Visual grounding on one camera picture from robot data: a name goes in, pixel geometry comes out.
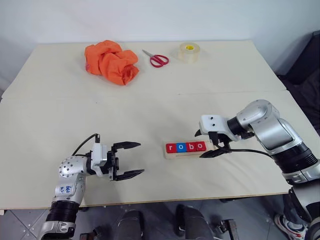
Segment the sneaker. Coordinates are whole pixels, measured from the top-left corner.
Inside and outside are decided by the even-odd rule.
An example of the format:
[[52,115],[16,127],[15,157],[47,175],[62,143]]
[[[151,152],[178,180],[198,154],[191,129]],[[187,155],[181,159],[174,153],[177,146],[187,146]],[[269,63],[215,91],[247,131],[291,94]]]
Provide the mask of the sneaker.
[[291,229],[288,226],[289,221],[286,219],[284,215],[276,214],[274,216],[275,225],[285,234],[287,234],[290,240],[304,240],[307,232],[307,228],[305,225],[302,225],[302,229],[296,230]]

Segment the white table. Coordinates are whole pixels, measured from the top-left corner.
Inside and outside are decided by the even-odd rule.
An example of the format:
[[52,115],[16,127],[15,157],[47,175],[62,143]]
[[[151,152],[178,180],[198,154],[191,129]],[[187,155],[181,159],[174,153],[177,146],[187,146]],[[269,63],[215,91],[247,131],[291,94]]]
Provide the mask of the white table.
[[[139,94],[200,94],[285,90],[252,41],[201,41],[199,59],[177,60],[180,42],[128,42],[122,48],[138,56],[140,72],[127,86],[101,81],[85,70],[89,43],[39,45],[2,95],[4,99],[96,98]],[[142,49],[170,58],[154,68]]]
[[[185,65],[172,60],[170,65],[156,69],[142,56],[137,78],[130,85],[115,86],[83,70],[85,45],[39,46],[4,93],[0,104],[0,209],[49,207],[60,161],[92,133],[100,133],[101,142],[109,147],[122,141],[141,143],[139,147],[120,150],[118,156],[121,171],[145,169],[145,172],[120,182],[89,176],[82,206],[285,193],[290,186],[276,164],[264,155],[240,152],[205,159],[164,158],[163,142],[195,139],[201,115],[231,118],[256,99],[271,101],[314,154],[320,155],[316,131],[250,41],[200,43],[204,49],[216,48],[215,55],[219,53],[225,62],[227,57],[223,57],[220,48],[229,49],[226,46],[238,51],[247,47],[255,56],[255,61],[248,57],[238,62],[243,67],[247,65],[248,72],[241,75],[241,84],[230,80],[234,84],[229,85],[228,92],[227,78],[218,80],[224,71],[204,70],[205,66],[215,68],[213,63]],[[161,49],[162,43],[128,45],[144,45],[150,52],[167,53]],[[225,52],[232,57],[230,50]],[[240,57],[235,54],[229,60],[230,66],[235,59]],[[261,73],[250,72],[247,61],[260,62],[254,68]],[[175,78],[178,76],[175,67],[180,71],[193,70],[185,78]],[[202,75],[194,80],[194,72]],[[234,75],[231,70],[226,74],[229,78]],[[262,78],[253,79],[255,75]],[[165,90],[170,82],[172,88]],[[249,92],[240,92],[246,87]],[[254,138],[231,146],[263,150]],[[81,152],[91,147],[89,142]]]

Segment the gray floor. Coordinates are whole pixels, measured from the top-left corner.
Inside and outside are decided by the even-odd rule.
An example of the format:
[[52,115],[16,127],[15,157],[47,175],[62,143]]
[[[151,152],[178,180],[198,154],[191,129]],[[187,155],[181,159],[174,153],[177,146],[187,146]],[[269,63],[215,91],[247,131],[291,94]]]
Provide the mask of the gray floor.
[[[113,239],[115,227],[128,210],[140,210],[145,218],[146,240],[179,239],[173,232],[173,219],[178,204],[193,206],[201,211],[212,228],[223,219],[235,219],[240,240],[286,240],[273,223],[275,212],[282,213],[281,195],[250,197],[222,203],[219,200],[172,201],[91,207],[79,212],[74,240],[81,233],[91,232],[97,226],[107,229],[107,239]],[[1,240],[35,240],[48,210],[8,210],[0,216]],[[229,240],[227,233],[216,237]]]

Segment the clear tape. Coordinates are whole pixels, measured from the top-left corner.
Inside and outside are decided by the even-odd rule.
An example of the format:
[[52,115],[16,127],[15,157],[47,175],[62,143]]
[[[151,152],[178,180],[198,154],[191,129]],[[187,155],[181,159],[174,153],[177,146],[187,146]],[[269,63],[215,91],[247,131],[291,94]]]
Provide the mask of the clear tape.
[[198,60],[200,47],[194,42],[184,42],[180,45],[178,59],[186,64],[195,63]]

